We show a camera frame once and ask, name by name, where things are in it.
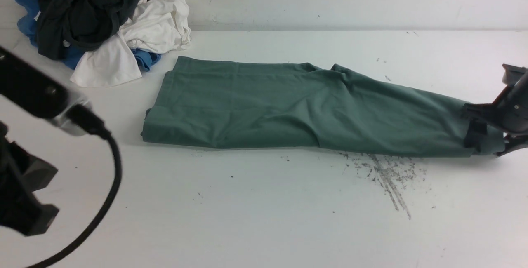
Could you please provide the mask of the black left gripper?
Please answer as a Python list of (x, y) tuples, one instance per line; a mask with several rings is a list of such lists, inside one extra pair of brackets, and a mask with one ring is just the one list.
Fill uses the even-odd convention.
[(42, 204), (34, 192), (46, 188), (58, 169), (7, 139), (0, 124), (0, 224), (28, 237), (47, 232), (58, 215), (53, 204)]

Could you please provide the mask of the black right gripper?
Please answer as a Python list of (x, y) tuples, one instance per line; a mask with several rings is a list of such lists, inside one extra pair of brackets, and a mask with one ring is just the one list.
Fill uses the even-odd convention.
[(465, 148), (494, 148), (494, 130), (507, 133), (498, 157), (528, 147), (528, 73), (526, 67), (509, 64), (504, 69), (506, 87), (493, 103), (465, 104), (462, 116), (469, 121)]

